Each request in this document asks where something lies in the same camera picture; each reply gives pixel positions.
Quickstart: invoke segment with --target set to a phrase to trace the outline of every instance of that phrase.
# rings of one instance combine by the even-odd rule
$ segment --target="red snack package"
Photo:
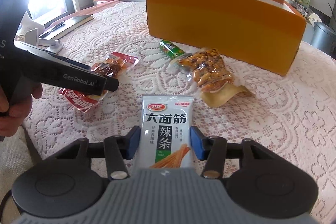
[[[133,68],[139,62],[139,58],[123,54],[121,52],[112,52],[106,57],[106,60],[96,62],[91,71],[103,76],[117,77],[121,73]],[[85,95],[76,90],[60,89],[58,94],[63,95],[74,107],[81,112],[87,112],[92,107],[97,105],[108,93],[104,90],[102,95]]]

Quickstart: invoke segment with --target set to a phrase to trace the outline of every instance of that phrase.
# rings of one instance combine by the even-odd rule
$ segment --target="cable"
[[[5,209],[5,205],[8,201],[8,199],[11,197],[11,195],[12,195],[12,190],[9,190],[1,201],[1,204],[0,204],[0,222],[2,222],[3,210]]]

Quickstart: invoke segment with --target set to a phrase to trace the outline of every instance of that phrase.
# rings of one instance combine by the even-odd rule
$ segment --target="white snack bag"
[[[135,168],[192,167],[190,141],[194,98],[145,95]]]

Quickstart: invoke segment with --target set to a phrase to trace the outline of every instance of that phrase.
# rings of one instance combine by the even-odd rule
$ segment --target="white lace tablecloth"
[[[112,51],[139,56],[141,61],[120,78],[116,92],[87,114],[58,95],[58,88],[44,85],[42,98],[34,101],[25,121],[42,158],[77,138],[98,142],[126,134],[139,124],[143,94],[194,94],[183,72],[167,69],[169,59],[159,50],[159,40],[148,34],[145,3],[119,3],[99,12],[62,41],[62,55],[90,65]],[[179,46],[186,52],[196,51]],[[236,96],[217,109],[195,98],[193,124],[229,142],[253,138],[312,175],[319,186],[312,215],[329,224],[336,215],[335,63],[304,42],[286,77],[232,58],[224,60],[236,82],[255,97]],[[198,171],[202,167],[198,161],[195,165]],[[98,172],[102,166],[96,163]],[[226,175],[237,167],[237,161],[227,160]]]

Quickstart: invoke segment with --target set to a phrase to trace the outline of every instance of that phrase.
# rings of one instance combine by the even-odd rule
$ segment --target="finger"
[[[39,84],[36,88],[34,88],[33,92],[31,93],[35,99],[39,99],[42,96],[43,88],[42,85]]]
[[[23,123],[24,117],[0,117],[0,136],[11,137],[13,136],[17,128]]]
[[[33,99],[31,96],[9,108],[9,116],[15,118],[26,118],[32,109]]]
[[[9,104],[7,101],[7,97],[3,92],[2,88],[0,87],[0,112],[7,112],[9,108]]]

